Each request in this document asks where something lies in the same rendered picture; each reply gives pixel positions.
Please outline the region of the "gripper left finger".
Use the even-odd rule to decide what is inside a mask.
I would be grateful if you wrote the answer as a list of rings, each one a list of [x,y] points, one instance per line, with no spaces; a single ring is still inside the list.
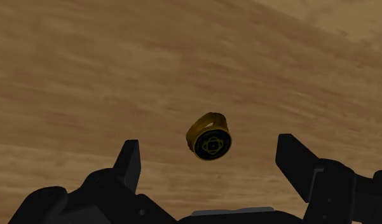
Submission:
[[[127,140],[112,168],[93,171],[73,192],[49,186],[30,193],[8,224],[177,224],[135,193],[140,168],[139,142]]]

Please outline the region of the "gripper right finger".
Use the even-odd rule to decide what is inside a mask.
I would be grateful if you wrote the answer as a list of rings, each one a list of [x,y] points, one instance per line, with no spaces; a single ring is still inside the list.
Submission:
[[[303,224],[382,224],[382,170],[367,178],[279,134],[275,163],[308,204]]]

